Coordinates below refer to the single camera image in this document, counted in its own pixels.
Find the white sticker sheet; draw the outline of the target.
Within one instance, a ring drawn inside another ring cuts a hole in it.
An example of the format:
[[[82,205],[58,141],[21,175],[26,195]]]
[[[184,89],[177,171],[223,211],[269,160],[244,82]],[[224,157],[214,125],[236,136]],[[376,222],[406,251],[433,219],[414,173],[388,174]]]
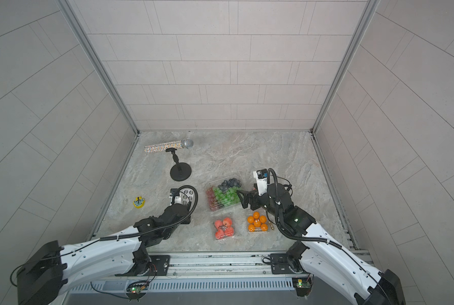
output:
[[[186,188],[179,191],[179,194],[175,197],[175,203],[182,205],[193,204],[195,198],[195,192],[190,188]]]

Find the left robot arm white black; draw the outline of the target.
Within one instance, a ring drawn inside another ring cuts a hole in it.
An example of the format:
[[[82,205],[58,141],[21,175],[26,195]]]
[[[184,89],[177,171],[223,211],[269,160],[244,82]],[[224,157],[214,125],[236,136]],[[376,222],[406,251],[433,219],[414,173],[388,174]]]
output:
[[[148,217],[115,235],[83,243],[51,241],[11,274],[18,304],[50,304],[60,294],[103,277],[132,277],[149,269],[149,247],[171,237],[191,222],[196,204],[174,203],[159,217]]]

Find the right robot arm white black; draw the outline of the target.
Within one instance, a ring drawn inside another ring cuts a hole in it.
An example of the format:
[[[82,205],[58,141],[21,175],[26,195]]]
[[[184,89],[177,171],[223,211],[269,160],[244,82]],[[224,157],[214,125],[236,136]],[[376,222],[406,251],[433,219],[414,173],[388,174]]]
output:
[[[352,304],[405,304],[400,278],[380,271],[332,239],[313,216],[296,206],[283,185],[272,183],[264,194],[237,193],[243,208],[259,208],[274,217],[281,234],[295,243],[288,255],[305,273],[320,278]]]

